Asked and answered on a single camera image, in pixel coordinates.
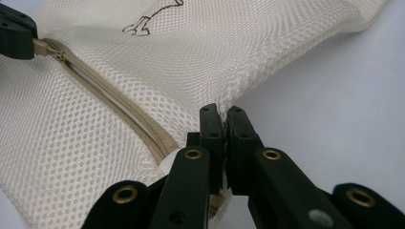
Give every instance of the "mesh laundry bag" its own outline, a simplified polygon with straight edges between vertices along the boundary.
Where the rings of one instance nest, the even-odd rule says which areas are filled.
[[[200,107],[216,103],[224,117],[322,40],[368,27],[385,2],[49,1],[34,17],[39,36],[140,121],[51,56],[0,56],[1,187],[32,228],[78,228],[110,185],[164,176],[160,163],[199,130]],[[212,206],[210,227],[224,206]]]

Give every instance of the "zipper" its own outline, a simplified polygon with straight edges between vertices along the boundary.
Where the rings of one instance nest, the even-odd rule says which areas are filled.
[[[158,122],[77,58],[65,45],[52,39],[34,39],[33,43],[35,53],[55,58],[69,75],[122,118],[143,140],[158,164],[179,148],[173,137]]]

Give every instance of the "printed drawing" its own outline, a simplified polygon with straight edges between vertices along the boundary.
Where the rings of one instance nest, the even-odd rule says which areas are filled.
[[[127,26],[122,31],[130,32],[131,35],[138,35],[138,36],[149,35],[151,32],[147,28],[147,24],[154,16],[156,16],[158,13],[160,13],[163,10],[166,10],[166,9],[169,9],[169,8],[172,8],[172,7],[180,7],[183,4],[184,3],[183,3],[182,0],[170,1],[169,4],[167,4],[166,6],[158,9],[157,11],[153,12],[150,16],[142,16],[140,18],[140,20],[136,24]]]

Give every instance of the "white background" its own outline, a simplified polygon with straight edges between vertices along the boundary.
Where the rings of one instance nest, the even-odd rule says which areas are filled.
[[[2,0],[31,14],[43,0]],[[262,141],[318,187],[355,182],[405,212],[405,1],[360,33],[338,34],[239,99]],[[219,228],[254,228],[233,198]],[[0,229],[29,228],[0,190]]]

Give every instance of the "black clamp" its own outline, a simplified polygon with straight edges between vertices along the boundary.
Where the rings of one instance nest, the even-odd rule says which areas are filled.
[[[13,59],[33,59],[35,22],[26,14],[0,4],[0,54]]]
[[[232,194],[249,196],[257,228],[405,228],[405,216],[371,189],[318,189],[287,154],[263,146],[244,110],[230,109],[226,133],[215,104],[201,108],[200,117],[201,131],[188,134],[168,176],[149,187],[113,185],[83,228],[207,228],[208,200],[223,189],[224,167]]]

